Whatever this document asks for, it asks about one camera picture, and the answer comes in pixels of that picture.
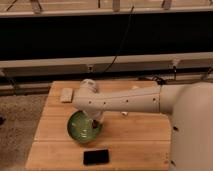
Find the white pipe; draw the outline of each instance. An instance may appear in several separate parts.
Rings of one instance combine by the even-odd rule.
[[[113,59],[114,59],[114,56],[11,60],[11,61],[0,61],[0,68],[107,64],[107,63],[111,63]],[[177,60],[177,59],[181,61],[184,61],[184,60],[202,61],[206,59],[213,59],[213,52],[119,56],[116,59],[115,63],[131,63],[131,62],[138,63],[138,62],[160,62],[160,61],[172,62],[173,60]]]

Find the green bowl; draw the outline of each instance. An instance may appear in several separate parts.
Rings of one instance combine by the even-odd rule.
[[[88,118],[84,112],[77,111],[70,117],[67,131],[70,137],[78,143],[89,143],[98,136],[102,129],[102,124],[98,124],[95,128],[92,124],[93,120]]]

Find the black wall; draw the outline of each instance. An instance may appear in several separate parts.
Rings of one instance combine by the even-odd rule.
[[[113,56],[129,15],[0,19],[0,60]],[[120,55],[213,51],[213,12],[137,14]]]

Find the floor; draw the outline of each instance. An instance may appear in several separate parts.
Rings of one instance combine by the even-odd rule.
[[[25,171],[25,162],[46,97],[0,97],[0,118],[5,119],[0,119],[1,171]]]

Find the wood grain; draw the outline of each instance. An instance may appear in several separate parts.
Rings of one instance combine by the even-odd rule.
[[[97,141],[169,141],[170,127],[166,116],[129,113],[104,114],[104,123]],[[68,117],[42,117],[35,141],[69,141]]]
[[[100,91],[112,92],[133,86],[155,86],[150,81],[98,81]],[[72,104],[60,103],[63,88],[79,88],[79,81],[56,81],[52,84],[34,142],[26,163],[27,171],[80,170],[167,170],[170,125],[166,116],[130,112],[105,112],[101,134],[89,144],[80,145],[67,133],[67,121],[75,112]],[[83,152],[107,148],[110,163],[83,165]]]
[[[110,163],[84,166],[83,152],[109,149]],[[169,142],[167,141],[103,141],[80,146],[70,142],[34,142],[27,170],[167,170]]]

